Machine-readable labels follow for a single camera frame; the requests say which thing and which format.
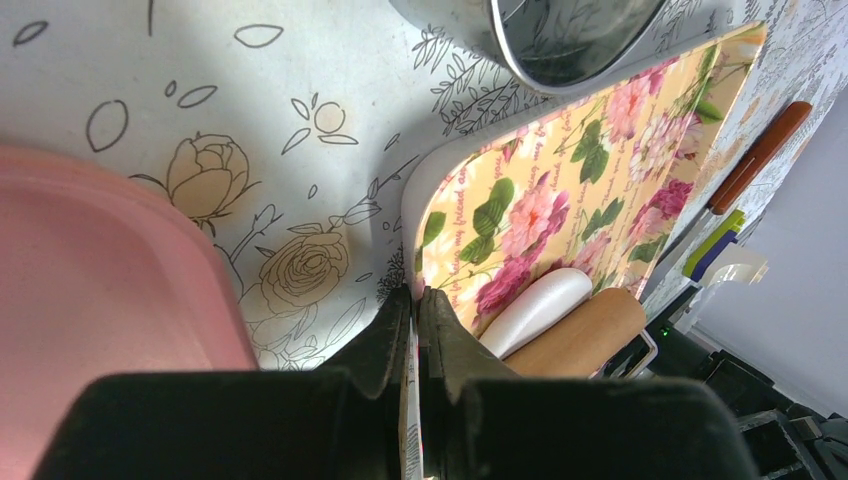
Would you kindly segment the floral yellow tray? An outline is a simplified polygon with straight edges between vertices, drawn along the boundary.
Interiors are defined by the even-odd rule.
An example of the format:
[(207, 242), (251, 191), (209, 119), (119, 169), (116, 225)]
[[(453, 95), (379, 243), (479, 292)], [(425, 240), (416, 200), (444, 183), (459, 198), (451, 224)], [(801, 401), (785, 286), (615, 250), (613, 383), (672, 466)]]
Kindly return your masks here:
[(639, 301), (766, 36), (748, 24), (426, 157), (402, 210), (418, 330), (423, 292), (438, 289), (480, 343), (534, 281), (564, 267), (591, 279), (590, 298), (622, 288)]

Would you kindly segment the white dough ball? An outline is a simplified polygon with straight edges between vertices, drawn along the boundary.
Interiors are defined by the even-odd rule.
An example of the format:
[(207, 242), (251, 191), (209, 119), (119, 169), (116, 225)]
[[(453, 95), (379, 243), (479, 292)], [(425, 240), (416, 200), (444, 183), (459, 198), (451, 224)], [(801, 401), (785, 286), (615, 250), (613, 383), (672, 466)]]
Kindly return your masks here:
[(588, 300), (592, 289), (592, 281), (583, 271), (555, 269), (511, 302), (486, 328), (480, 343), (503, 360)]

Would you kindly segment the pink plastic tray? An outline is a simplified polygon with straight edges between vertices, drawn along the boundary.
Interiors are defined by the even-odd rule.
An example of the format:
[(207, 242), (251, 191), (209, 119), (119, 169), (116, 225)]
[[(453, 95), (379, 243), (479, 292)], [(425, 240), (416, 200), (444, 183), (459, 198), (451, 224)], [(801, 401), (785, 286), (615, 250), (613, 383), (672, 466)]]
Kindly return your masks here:
[(26, 479), (91, 381), (258, 365), (230, 275), (164, 199), (93, 163), (1, 149), (1, 475)]

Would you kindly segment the white green eraser block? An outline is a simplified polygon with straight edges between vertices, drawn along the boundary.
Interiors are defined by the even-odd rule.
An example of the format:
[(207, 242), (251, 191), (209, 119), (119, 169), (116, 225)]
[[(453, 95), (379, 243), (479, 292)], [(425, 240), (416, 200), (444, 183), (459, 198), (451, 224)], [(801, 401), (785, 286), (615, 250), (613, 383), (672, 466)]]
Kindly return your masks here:
[(739, 244), (745, 213), (734, 210), (688, 257), (682, 274), (702, 287), (737, 282), (758, 283), (768, 271), (768, 259)]

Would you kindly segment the wooden double-ended rolling pin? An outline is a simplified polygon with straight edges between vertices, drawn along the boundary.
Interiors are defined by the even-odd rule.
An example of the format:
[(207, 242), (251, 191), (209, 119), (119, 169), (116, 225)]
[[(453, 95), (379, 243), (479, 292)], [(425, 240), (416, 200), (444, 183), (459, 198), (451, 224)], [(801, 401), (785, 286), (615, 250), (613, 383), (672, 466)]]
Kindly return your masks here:
[(582, 303), (504, 363), (524, 377), (587, 379), (627, 346), (647, 323), (642, 304), (622, 288)]

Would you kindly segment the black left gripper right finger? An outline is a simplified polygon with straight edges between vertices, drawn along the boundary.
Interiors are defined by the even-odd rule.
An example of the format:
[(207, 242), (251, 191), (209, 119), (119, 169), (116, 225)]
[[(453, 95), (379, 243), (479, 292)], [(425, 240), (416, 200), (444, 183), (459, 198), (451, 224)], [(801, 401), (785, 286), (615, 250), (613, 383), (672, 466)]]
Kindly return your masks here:
[(419, 301), (422, 466), (435, 479), (754, 479), (735, 419), (691, 380), (532, 379)]

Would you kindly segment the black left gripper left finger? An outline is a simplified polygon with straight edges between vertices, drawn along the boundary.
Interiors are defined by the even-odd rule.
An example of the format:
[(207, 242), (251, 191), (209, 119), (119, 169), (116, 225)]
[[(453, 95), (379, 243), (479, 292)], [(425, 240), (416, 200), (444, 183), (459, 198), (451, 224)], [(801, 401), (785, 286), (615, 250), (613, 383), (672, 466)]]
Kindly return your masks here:
[(60, 423), (38, 479), (396, 479), (399, 384), (413, 301), (309, 371), (115, 374)]

